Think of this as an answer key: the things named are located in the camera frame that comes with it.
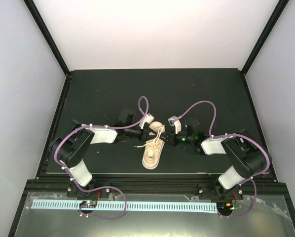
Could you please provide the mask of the white shoelace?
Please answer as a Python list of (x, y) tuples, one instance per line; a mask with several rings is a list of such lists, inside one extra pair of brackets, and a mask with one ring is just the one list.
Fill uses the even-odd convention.
[(146, 142), (144, 145), (134, 146), (134, 148), (143, 148), (143, 147), (145, 147), (145, 146), (147, 146), (149, 144), (155, 145), (160, 140), (161, 134), (162, 134), (164, 129), (165, 129), (164, 125), (160, 126), (158, 128), (158, 130), (157, 130), (157, 135), (156, 135), (156, 137), (154, 139), (152, 139), (149, 142)]

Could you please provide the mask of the beige lace sneaker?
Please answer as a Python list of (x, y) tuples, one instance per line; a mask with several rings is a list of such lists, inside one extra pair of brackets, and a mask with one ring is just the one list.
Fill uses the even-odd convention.
[[(162, 123), (155, 121), (152, 122), (149, 127), (155, 128), (162, 125)], [(158, 166), (164, 144), (165, 143), (162, 140), (159, 140), (155, 145), (149, 144), (144, 147), (145, 150), (142, 159), (142, 164), (144, 168), (152, 170)]]

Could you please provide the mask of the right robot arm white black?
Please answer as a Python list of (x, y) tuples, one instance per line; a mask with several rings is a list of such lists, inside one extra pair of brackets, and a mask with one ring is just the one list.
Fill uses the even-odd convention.
[(230, 161), (230, 167), (207, 189), (218, 199), (225, 199), (232, 193), (232, 188), (244, 184), (266, 172), (271, 164), (268, 150), (254, 141), (246, 129), (238, 133), (225, 135), (205, 135), (195, 133), (188, 125), (185, 130), (163, 132), (160, 139), (170, 146), (191, 145), (194, 152), (203, 156), (224, 155)]

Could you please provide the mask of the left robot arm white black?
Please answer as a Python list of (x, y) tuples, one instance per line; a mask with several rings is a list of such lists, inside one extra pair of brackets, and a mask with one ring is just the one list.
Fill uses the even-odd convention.
[(131, 110), (123, 109), (111, 126), (87, 125), (73, 120), (74, 126), (67, 138), (56, 138), (49, 145), (49, 151), (56, 163), (67, 171), (71, 181), (79, 184), (78, 191), (84, 197), (92, 196), (96, 190), (95, 184), (91, 182), (92, 174), (83, 160), (90, 145), (117, 143), (123, 136), (137, 137), (143, 142), (137, 148), (145, 149), (143, 167), (152, 170), (158, 166), (165, 145), (165, 141), (161, 139), (161, 135), (165, 133), (165, 125), (154, 121), (151, 114), (144, 114), (143, 120), (135, 126), (132, 123), (134, 115)]

